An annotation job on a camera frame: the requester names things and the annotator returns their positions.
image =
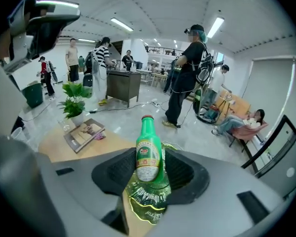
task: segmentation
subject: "ceiling light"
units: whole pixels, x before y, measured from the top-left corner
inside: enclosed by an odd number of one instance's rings
[[[111,18],[111,21],[118,24],[119,26],[125,28],[126,30],[132,32],[134,31],[134,29],[130,28],[129,26],[125,25],[123,22],[120,22],[118,19],[116,18]]]
[[[217,17],[212,28],[210,29],[209,33],[207,34],[207,37],[212,38],[224,21],[225,20],[223,18]]]
[[[78,41],[95,42],[95,40],[89,40],[89,39],[78,39]]]
[[[58,0],[37,0],[36,3],[48,3],[48,4],[61,4],[61,5],[67,5],[74,8],[78,8],[78,3],[72,3],[72,2],[64,2],[64,1],[58,1]]]

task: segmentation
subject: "woman sitting in chair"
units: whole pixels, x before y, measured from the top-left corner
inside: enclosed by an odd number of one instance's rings
[[[265,113],[262,109],[258,109],[253,115],[248,115],[247,119],[241,119],[235,115],[228,115],[219,126],[215,126],[215,129],[212,130],[212,134],[221,135],[233,128],[242,127],[244,125],[249,125],[252,129],[255,129],[262,125],[264,115]]]

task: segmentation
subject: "black pants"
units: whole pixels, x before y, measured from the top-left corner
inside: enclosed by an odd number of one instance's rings
[[[70,81],[78,81],[79,80],[79,65],[70,66],[69,71]]]
[[[53,95],[55,94],[55,92],[54,92],[53,86],[51,85],[50,80],[51,80],[51,73],[45,74],[45,83],[46,83],[48,95]]]
[[[170,123],[177,125],[183,100],[194,89],[195,82],[195,76],[193,73],[179,74],[173,87],[174,92],[172,93],[169,100],[169,108],[166,111],[166,116]]]
[[[176,76],[172,76],[171,74],[169,74],[163,92],[167,92],[167,90],[170,87],[170,85],[173,88],[174,85],[175,85],[176,79],[177,79]]]

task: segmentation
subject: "green trash bin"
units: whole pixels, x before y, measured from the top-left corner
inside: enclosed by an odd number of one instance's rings
[[[40,83],[35,83],[22,89],[22,94],[25,96],[27,103],[31,108],[34,108],[43,102],[43,92]]]

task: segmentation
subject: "yellow shoe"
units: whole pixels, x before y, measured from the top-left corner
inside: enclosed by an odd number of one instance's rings
[[[106,105],[108,102],[106,99],[103,99],[99,102],[99,106],[103,106],[103,105]]]
[[[167,127],[177,128],[174,124],[170,123],[169,121],[163,121],[162,124]]]

